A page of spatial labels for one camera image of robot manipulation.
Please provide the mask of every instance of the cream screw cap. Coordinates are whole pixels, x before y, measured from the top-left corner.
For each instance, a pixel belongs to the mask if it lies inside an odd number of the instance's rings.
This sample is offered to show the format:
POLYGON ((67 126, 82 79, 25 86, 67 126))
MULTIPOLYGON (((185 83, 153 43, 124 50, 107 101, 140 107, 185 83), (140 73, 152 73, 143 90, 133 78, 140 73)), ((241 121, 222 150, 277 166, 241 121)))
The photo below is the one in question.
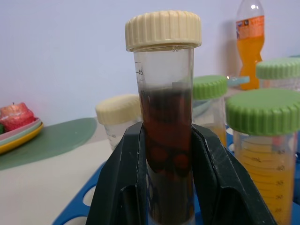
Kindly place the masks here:
POLYGON ((116 125, 135 120, 141 116, 138 95, 126 94, 104 100, 96 106, 98 122, 116 125))
POLYGON ((149 45, 201 45, 201 20, 194 13, 160 11, 133 17, 125 24, 126 50, 149 45))

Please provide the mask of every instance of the dark red liquid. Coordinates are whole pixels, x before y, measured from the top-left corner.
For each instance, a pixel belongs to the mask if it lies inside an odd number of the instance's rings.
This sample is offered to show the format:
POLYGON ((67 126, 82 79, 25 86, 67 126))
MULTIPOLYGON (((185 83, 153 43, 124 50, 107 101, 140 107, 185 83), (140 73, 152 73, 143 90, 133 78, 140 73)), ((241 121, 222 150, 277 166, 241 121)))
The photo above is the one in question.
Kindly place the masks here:
POLYGON ((181 225, 194 216, 191 90, 144 90, 140 98, 146 133, 148 215, 158 224, 181 225))

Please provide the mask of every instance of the clear plastic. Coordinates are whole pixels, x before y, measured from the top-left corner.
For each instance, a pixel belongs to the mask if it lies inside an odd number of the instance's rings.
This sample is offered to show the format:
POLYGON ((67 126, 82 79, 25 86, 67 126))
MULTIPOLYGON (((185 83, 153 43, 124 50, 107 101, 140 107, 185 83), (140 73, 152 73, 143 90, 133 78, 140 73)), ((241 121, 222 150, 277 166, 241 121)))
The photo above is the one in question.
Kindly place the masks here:
MULTIPOLYGON (((237 13, 237 28, 242 23, 251 23, 250 18, 263 16, 263 7, 259 0, 243 0, 237 13)), ((255 76, 255 65, 262 60, 260 52, 264 44, 264 35, 240 39, 237 29, 237 43, 242 61, 240 76, 249 76, 250 82, 241 84, 243 90, 259 88, 259 82, 255 76)))
POLYGON ((191 171, 194 48, 134 52, 146 138, 148 223, 195 224, 191 171))
POLYGON ((224 97, 210 100, 193 100, 193 123, 209 128, 226 146, 224 97))
POLYGON ((289 225, 297 133, 253 136, 233 131, 235 156, 247 169, 279 225, 289 225))
POLYGON ((288 79, 259 79, 260 88, 283 88, 300 91, 300 78, 288 79))
POLYGON ((140 121, 141 118, 136 118, 136 120, 131 120, 121 124, 104 125, 112 150, 115 150, 120 140, 122 139, 126 129, 140 121))
MULTIPOLYGON (((259 79, 260 88, 282 88, 288 90, 300 91, 300 78, 288 79, 259 79)), ((297 146, 297 161, 295 171, 295 185, 294 185, 294 202, 300 204, 300 142, 297 146)))

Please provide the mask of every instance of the plastic bottle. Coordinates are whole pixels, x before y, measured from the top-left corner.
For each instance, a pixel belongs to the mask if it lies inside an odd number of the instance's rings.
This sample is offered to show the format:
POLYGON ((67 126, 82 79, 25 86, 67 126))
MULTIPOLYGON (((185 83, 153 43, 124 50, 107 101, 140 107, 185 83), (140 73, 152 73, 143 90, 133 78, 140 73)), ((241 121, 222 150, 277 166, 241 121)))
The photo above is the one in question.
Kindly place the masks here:
POLYGON ((250 82, 241 84, 243 90, 258 89, 255 65, 262 61, 260 51, 264 43, 264 12, 259 0, 243 0, 240 4, 237 22, 237 42, 242 68, 240 76, 249 76, 250 82))

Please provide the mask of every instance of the stacked plates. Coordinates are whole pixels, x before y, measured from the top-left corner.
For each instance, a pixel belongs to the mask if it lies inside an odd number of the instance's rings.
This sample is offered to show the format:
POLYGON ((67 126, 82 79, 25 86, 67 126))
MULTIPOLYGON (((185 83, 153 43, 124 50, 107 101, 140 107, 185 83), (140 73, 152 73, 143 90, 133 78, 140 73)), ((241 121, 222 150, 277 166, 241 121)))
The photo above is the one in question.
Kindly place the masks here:
POLYGON ((29 141, 37 134, 40 133, 43 128, 43 123, 41 119, 36 118, 30 124, 27 124, 23 127, 19 127, 18 129, 9 131, 7 133, 0 135, 0 154, 10 151, 21 144, 29 141))

